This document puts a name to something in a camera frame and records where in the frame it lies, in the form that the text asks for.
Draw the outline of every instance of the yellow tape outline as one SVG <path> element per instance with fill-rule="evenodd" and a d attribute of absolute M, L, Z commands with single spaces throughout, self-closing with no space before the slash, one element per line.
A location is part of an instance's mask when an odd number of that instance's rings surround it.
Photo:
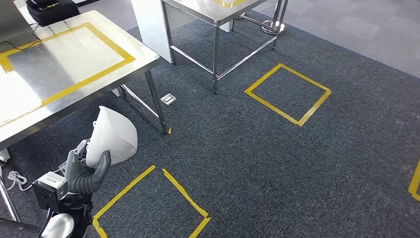
<path fill-rule="evenodd" d="M 285 112 L 283 112 L 282 110 L 276 108 L 275 106 L 273 106 L 272 104 L 270 104 L 269 102 L 267 102 L 266 100 L 262 99 L 261 97 L 257 96 L 256 94 L 254 94 L 252 92 L 252 90 L 254 90 L 256 87 L 258 87 L 258 85 L 260 85 L 262 82 L 264 82 L 264 80 L 266 80 L 268 77 L 270 77 L 272 74 L 274 74 L 277 70 L 279 70 L 280 68 L 284 68 L 285 70 L 291 72 L 292 74 L 306 80 L 307 82 L 323 89 L 325 91 L 325 93 L 318 99 L 318 101 L 303 115 L 303 117 L 300 120 L 296 120 L 293 117 L 287 115 Z M 260 79 L 258 79 L 255 83 L 253 83 L 249 88 L 247 88 L 245 90 L 245 93 L 248 94 L 250 97 L 254 98 L 255 100 L 257 100 L 258 102 L 260 102 L 261 104 L 263 104 L 264 106 L 270 108 L 271 110 L 275 111 L 276 113 L 278 113 L 279 115 L 281 115 L 282 117 L 288 119 L 291 123 L 299 125 L 299 126 L 303 126 L 303 124 L 312 116 L 312 114 L 314 114 L 314 112 L 321 106 L 321 104 L 326 100 L 326 98 L 331 94 L 331 90 L 315 81 L 313 81 L 312 79 L 304 76 L 303 74 L 285 66 L 284 64 L 279 63 L 278 65 L 276 65 L 274 68 L 272 68 L 269 72 L 267 72 L 266 74 L 264 74 Z"/>
<path fill-rule="evenodd" d="M 98 219 L 111 207 L 117 202 L 124 194 L 126 194 L 132 187 L 134 187 L 140 180 L 142 180 L 146 175 L 148 175 L 151 171 L 153 171 L 156 166 L 152 165 L 143 173 L 141 173 L 137 178 L 135 178 L 131 183 L 129 183 L 121 192 L 119 192 L 111 201 L 109 201 L 96 215 L 93 216 L 92 225 L 95 230 L 98 232 L 101 238 L 107 238 L 105 231 L 100 226 Z M 176 179 L 166 170 L 162 169 L 165 177 L 178 189 L 178 191 L 193 205 L 193 207 L 204 217 L 197 228 L 191 233 L 189 238 L 196 238 L 201 230 L 206 226 L 206 224 L 210 221 L 210 217 L 208 217 L 208 213 L 200 208 L 187 194 L 185 189 L 176 181 Z"/>
<path fill-rule="evenodd" d="M 189 238 L 196 238 L 201 232 L 201 230 L 204 228 L 204 226 L 210 221 L 211 218 L 208 217 L 209 214 L 191 199 L 191 197 L 187 194 L 185 189 L 166 169 L 162 169 L 162 171 L 165 177 L 178 189 L 178 191 L 185 197 L 185 199 L 188 200 L 191 203 L 191 205 L 198 211 L 198 213 L 200 213 L 204 217 L 204 219 L 200 222 L 197 228 L 189 236 Z"/>
<path fill-rule="evenodd" d="M 420 160 L 417 163 L 416 170 L 414 171 L 413 178 L 411 179 L 408 192 L 411 193 L 414 199 L 420 202 L 420 195 L 417 194 L 417 189 L 420 184 Z"/>
<path fill-rule="evenodd" d="M 217 4 L 219 4 L 219 5 L 224 6 L 224 7 L 233 7 L 233 6 L 236 6 L 236 5 L 240 4 L 244 0 L 236 0 L 236 1 L 231 2 L 231 3 L 225 3 L 223 0 L 213 0 L 213 1 Z"/>
<path fill-rule="evenodd" d="M 52 36 L 45 37 L 45 38 L 41 39 L 41 41 L 36 41 L 36 42 L 28 43 L 28 44 L 26 44 L 24 46 L 21 46 L 20 48 L 24 48 L 25 49 L 25 48 L 28 48 L 28 47 L 29 48 L 30 47 L 34 47 L 34 46 L 37 46 L 37 45 L 39 45 L 39 44 L 41 44 L 43 42 L 47 42 L 49 40 L 56 39 L 59 36 L 68 34 L 70 32 L 74 32 L 74 31 L 79 30 L 79 29 L 82 29 L 82 28 L 87 28 L 88 30 L 90 30 L 96 37 L 98 37 L 106 45 L 108 45 L 111 49 L 113 49 L 117 54 L 119 54 L 121 57 L 123 57 L 123 61 L 121 61 L 119 63 L 116 63 L 116 64 L 112 65 L 111 67 L 109 67 L 109 68 L 107 68 L 107 69 L 105 69 L 105 70 L 103 70 L 101 72 L 98 72 L 95 75 L 92 75 L 92 76 L 90 76 L 90 77 L 88 77 L 88 78 L 86 78 L 86 79 L 84 79 L 84 80 L 82 80 L 82 81 L 80 81 L 80 82 L 78 82 L 76 84 L 71 85 L 70 87 L 68 87 L 66 89 L 61 90 L 60 92 L 57 92 L 57 93 L 55 93 L 55 94 L 47 97 L 46 99 L 44 99 L 44 100 L 41 101 L 41 105 L 39 107 L 33 109 L 32 111 L 30 111 L 28 113 L 31 113 L 31 112 L 33 112 L 33 111 L 35 111 L 35 110 L 37 110 L 37 109 L 39 109 L 41 107 L 44 107 L 44 106 L 46 106 L 46 105 L 48 105 L 48 104 L 50 104 L 50 103 L 52 103 L 52 102 L 54 102 L 54 101 L 56 101 L 56 100 L 58 100 L 60 98 L 63 98 L 65 96 L 67 96 L 67 95 L 69 95 L 69 94 L 77 91 L 78 89 L 80 89 L 80 88 L 88 85 L 89 83 L 92 83 L 92 82 L 94 82 L 94 81 L 96 81 L 96 80 L 104 77 L 105 75 L 108 75 L 111 72 L 113 72 L 113 71 L 115 71 L 115 70 L 123 67 L 124 65 L 126 65 L 128 63 L 131 63 L 131 62 L 133 62 L 135 60 L 134 57 L 132 57 L 123 48 L 121 48 L 119 45 L 117 45 L 114 41 L 112 41 L 110 38 L 108 38 L 104 33 L 102 33 L 100 30 L 98 30 L 95 26 L 93 26 L 89 22 L 83 23 L 83 24 L 81 24 L 79 26 L 70 28 L 68 30 L 65 30 L 65 31 L 62 31 L 60 33 L 54 34 Z M 5 72 L 14 71 L 13 65 L 10 63 L 10 61 L 8 59 L 8 56 L 9 55 L 12 55 L 14 53 L 17 53 L 19 51 L 22 51 L 22 50 L 12 49 L 10 51 L 7 51 L 7 52 L 4 52 L 4 53 L 1 53 L 0 54 L 0 66 L 3 68 L 3 70 Z M 14 121 L 14 120 L 16 120 L 18 118 L 11 119 L 11 120 L 7 121 L 6 123 L 4 123 L 3 125 L 8 124 L 8 123 L 10 123 L 10 122 L 12 122 L 12 121 Z"/>

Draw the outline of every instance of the stand base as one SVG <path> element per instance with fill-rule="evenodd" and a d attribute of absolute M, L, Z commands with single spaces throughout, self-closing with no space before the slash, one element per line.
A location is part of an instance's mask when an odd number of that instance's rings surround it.
<path fill-rule="evenodd" d="M 275 26 L 274 26 L 274 24 L 273 24 L 273 21 L 272 20 L 267 20 L 267 21 L 265 21 L 265 22 L 263 22 L 263 24 L 264 25 L 267 25 L 267 26 L 269 26 L 269 27 L 271 27 L 271 28 L 274 28 L 274 29 L 277 29 L 278 27 L 279 27 L 279 25 L 280 25 L 280 31 L 278 32 L 279 34 L 281 34 L 281 33 L 283 33 L 284 32 L 284 30 L 285 30 L 285 28 L 286 28 L 286 26 L 282 23 L 282 24 L 280 24 L 280 22 L 279 21 L 276 21 L 276 23 L 275 23 Z M 270 30 L 270 29 L 268 29 L 268 28 L 265 28 L 265 27 L 261 27 L 261 30 L 262 31 L 264 31 L 265 33 L 267 33 L 267 34 L 270 34 L 270 35 L 275 35 L 276 34 L 276 32 L 275 31 L 272 31 L 272 30 Z"/>

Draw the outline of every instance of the gray carpet tile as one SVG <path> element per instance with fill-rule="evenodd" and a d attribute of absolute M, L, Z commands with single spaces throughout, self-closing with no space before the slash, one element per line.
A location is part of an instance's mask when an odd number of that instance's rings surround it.
<path fill-rule="evenodd" d="M 138 29 L 129 33 L 140 39 Z M 210 65 L 212 33 L 195 21 L 175 30 L 173 38 Z M 259 27 L 237 21 L 235 32 L 221 34 L 223 67 L 268 38 Z M 11 146 L 4 174 L 18 170 L 34 180 L 55 170 L 68 150 L 90 136 L 98 106 L 104 105 L 132 120 L 139 146 L 131 159 L 110 169 L 94 194 L 94 213 L 150 165 L 157 167 L 100 218 L 110 237 L 188 237 L 200 222 L 162 168 L 211 217 L 200 238 L 419 236 L 420 203 L 408 193 L 420 152 L 418 78 L 293 27 L 275 51 L 264 49 L 221 80 L 216 95 L 209 91 L 211 75 L 176 58 L 178 65 L 162 61 L 152 70 L 159 94 L 177 97 L 163 106 L 171 135 L 161 135 L 159 124 L 133 99 L 110 93 Z M 302 127 L 244 93 L 279 63 L 331 89 Z M 144 77 L 127 85 L 152 103 Z M 261 96 L 297 115 L 319 96 L 316 88 L 282 72 L 261 87 Z M 290 88 L 290 97 L 282 96 L 283 88 Z M 45 212 L 32 192 L 10 194 L 24 222 L 42 224 Z M 0 211 L 6 216 L 4 206 Z M 98 235 L 90 229 L 87 237 Z"/>

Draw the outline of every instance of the white panel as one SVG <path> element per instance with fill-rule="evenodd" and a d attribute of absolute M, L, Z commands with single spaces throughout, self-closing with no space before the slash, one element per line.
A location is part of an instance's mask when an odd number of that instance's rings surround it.
<path fill-rule="evenodd" d="M 131 0 L 142 41 L 162 58 L 171 62 L 160 0 Z"/>

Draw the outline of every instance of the metal tabletop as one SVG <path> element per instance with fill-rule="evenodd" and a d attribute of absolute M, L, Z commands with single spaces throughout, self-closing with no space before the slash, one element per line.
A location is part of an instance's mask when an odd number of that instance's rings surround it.
<path fill-rule="evenodd" d="M 221 26 L 266 0 L 162 0 L 214 26 Z"/>
<path fill-rule="evenodd" d="M 96 11 L 35 33 L 41 43 L 0 54 L 0 150 L 158 65 L 158 54 Z"/>

